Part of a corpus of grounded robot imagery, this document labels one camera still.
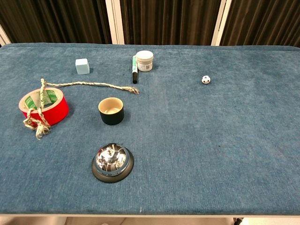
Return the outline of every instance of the red duct tape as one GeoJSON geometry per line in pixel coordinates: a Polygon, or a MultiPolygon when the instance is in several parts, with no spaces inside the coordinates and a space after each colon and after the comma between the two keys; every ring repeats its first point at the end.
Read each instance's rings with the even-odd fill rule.
{"type": "MultiPolygon", "coordinates": [[[[27,117],[27,111],[30,108],[40,107],[40,89],[33,90],[25,95],[19,102],[19,109],[27,117]]],[[[50,125],[62,121],[69,112],[69,107],[61,90],[57,88],[45,88],[44,92],[45,108],[42,109],[44,118],[50,125]]],[[[38,111],[31,112],[31,117],[41,120],[38,111]]]]}

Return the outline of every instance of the marker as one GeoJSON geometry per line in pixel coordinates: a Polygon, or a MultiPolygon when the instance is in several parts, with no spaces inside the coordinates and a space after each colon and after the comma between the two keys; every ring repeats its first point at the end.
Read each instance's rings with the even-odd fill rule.
{"type": "Polygon", "coordinates": [[[136,56],[132,57],[132,83],[137,83],[138,80],[138,72],[137,72],[137,62],[136,56]]]}

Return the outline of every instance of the white jar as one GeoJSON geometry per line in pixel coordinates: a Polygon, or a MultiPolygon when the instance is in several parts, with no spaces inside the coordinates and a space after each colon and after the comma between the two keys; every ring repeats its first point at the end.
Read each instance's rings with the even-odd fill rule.
{"type": "Polygon", "coordinates": [[[150,51],[139,51],[136,54],[137,68],[140,71],[148,72],[152,70],[153,66],[153,53],[150,51]]]}

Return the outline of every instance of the cup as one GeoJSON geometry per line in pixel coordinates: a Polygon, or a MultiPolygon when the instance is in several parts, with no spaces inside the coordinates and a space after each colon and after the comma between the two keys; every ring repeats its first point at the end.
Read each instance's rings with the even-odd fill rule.
{"type": "Polygon", "coordinates": [[[107,125],[116,125],[124,118],[123,102],[116,97],[103,99],[98,105],[98,110],[102,121],[107,125]]]}

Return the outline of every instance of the twisted rope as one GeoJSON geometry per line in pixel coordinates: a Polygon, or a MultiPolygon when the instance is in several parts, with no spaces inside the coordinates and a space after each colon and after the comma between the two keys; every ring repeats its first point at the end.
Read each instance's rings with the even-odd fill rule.
{"type": "Polygon", "coordinates": [[[44,108],[44,90],[46,85],[54,86],[54,87],[66,87],[66,86],[73,86],[73,85],[90,85],[90,86],[100,86],[100,87],[110,87],[110,88],[116,88],[120,90],[127,90],[129,92],[132,92],[134,94],[139,94],[139,90],[135,87],[120,87],[116,85],[112,85],[109,83],[98,83],[98,82],[72,82],[72,83],[48,83],[44,80],[44,78],[41,79],[42,86],[40,88],[39,94],[40,94],[40,103],[41,106],[37,109],[38,115],[41,118],[40,120],[37,120],[35,118],[31,117],[31,112],[34,111],[34,108],[30,108],[27,111],[27,118],[23,121],[24,125],[32,130],[36,131],[36,138],[41,139],[43,135],[46,135],[50,132],[50,124],[47,122],[47,120],[44,118],[44,115],[42,113],[42,109],[44,108]]]}

